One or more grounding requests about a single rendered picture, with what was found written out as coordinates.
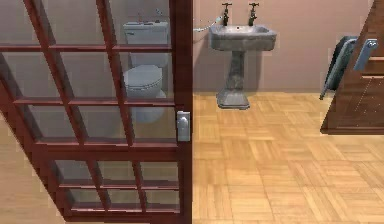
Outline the red-brown glazed room door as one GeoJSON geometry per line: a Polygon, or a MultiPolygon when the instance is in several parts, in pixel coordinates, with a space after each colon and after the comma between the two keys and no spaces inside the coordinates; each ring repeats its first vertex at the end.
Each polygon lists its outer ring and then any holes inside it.
{"type": "Polygon", "coordinates": [[[192,0],[0,0],[0,112],[64,220],[192,224],[192,14],[192,0]],[[167,22],[168,44],[129,45],[127,22],[167,22]],[[127,96],[130,53],[168,54],[165,98],[127,96]],[[132,107],[164,114],[137,123],[132,107]]]}

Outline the grey pedestal sink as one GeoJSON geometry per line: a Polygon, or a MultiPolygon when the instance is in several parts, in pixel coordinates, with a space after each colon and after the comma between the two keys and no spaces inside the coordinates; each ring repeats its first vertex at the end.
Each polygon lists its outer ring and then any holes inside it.
{"type": "Polygon", "coordinates": [[[216,95],[222,109],[244,110],[250,107],[243,91],[244,60],[248,51],[272,51],[277,33],[263,25],[215,25],[209,28],[209,47],[231,53],[225,87],[216,95]]]}

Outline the white toilet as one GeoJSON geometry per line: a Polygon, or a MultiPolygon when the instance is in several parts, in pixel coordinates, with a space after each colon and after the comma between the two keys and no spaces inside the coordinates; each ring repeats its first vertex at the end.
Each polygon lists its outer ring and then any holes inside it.
{"type": "MultiPolygon", "coordinates": [[[[127,22],[123,25],[129,45],[167,45],[167,22],[127,22]]],[[[123,73],[127,96],[134,99],[165,98],[162,90],[163,69],[168,66],[167,53],[130,53],[132,67],[123,73]]],[[[153,123],[164,114],[162,107],[132,107],[132,120],[153,123]]]]}

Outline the dark sink tap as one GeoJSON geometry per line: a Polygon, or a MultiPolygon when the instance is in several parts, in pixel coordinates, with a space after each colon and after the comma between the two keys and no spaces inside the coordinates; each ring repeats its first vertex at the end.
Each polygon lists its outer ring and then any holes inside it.
{"type": "Polygon", "coordinates": [[[251,7],[250,17],[248,19],[248,26],[253,26],[254,25],[254,21],[257,18],[255,7],[256,6],[260,6],[260,3],[253,2],[253,3],[249,3],[248,5],[251,7]]]}
{"type": "Polygon", "coordinates": [[[229,9],[228,7],[232,5],[230,2],[222,3],[222,5],[225,7],[224,9],[224,14],[223,14],[223,26],[228,25],[228,20],[229,20],[229,9]]]}

